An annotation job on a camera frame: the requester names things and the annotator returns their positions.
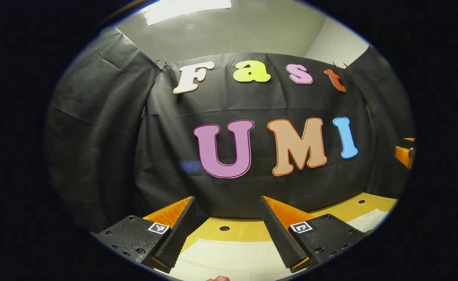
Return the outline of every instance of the wooden table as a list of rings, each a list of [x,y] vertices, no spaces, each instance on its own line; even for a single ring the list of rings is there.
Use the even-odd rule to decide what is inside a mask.
[[[382,212],[390,211],[397,200],[372,194],[361,193],[338,204],[309,212],[319,217],[330,213],[344,222],[349,222],[356,217],[372,210]],[[228,226],[228,231],[221,231],[222,226]],[[261,219],[207,219],[198,229],[188,236],[181,253],[197,242],[198,239],[233,242],[260,242],[271,241],[267,228]]]

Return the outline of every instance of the white paper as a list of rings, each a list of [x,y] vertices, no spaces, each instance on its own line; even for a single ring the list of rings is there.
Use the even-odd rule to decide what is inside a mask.
[[[292,273],[284,266],[272,241],[198,239],[179,255],[169,275],[184,281],[205,281],[219,275],[231,281],[275,281]]]
[[[388,212],[382,212],[379,209],[375,209],[347,223],[362,232],[366,232],[375,229],[387,215]]]

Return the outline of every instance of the purple letter u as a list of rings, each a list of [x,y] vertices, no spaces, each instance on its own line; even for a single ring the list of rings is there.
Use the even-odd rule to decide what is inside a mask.
[[[246,173],[252,161],[250,130],[253,127],[254,123],[251,120],[233,121],[227,125],[227,129],[234,133],[234,143],[236,144],[236,161],[230,165],[218,161],[215,136],[220,132],[220,127],[211,124],[194,129],[194,134],[198,139],[199,159],[203,169],[217,178],[237,178]]]

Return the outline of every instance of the fluorescent light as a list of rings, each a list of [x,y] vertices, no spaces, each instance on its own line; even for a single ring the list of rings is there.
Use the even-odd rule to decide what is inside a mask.
[[[231,0],[160,0],[141,10],[147,25],[197,11],[230,9]]]

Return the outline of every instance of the black fabric backdrop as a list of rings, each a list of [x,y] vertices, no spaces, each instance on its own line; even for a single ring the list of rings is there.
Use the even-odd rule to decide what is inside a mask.
[[[195,80],[197,90],[172,93],[180,67],[210,60],[215,68],[204,81]],[[234,80],[234,66],[244,60],[263,62],[271,80]],[[302,64],[314,82],[294,83],[287,64]],[[347,92],[333,86],[326,69],[340,76]],[[360,192],[397,197],[408,169],[395,158],[395,145],[414,137],[406,103],[402,86],[373,48],[347,69],[289,55],[233,53],[178,62],[158,73],[130,40],[110,28],[78,55],[56,87],[46,151],[54,188],[76,223],[90,231],[187,196],[197,197],[200,218],[258,218],[261,195],[305,211]],[[323,120],[328,162],[274,176],[275,139],[267,123],[288,119],[301,135],[311,117]],[[332,124],[337,117],[350,119],[359,149],[353,158],[340,156],[342,143]],[[226,126],[239,119],[255,123],[246,174],[215,178],[181,168],[182,161],[199,160],[193,129],[205,124],[220,126],[218,158],[234,162],[234,137]]]

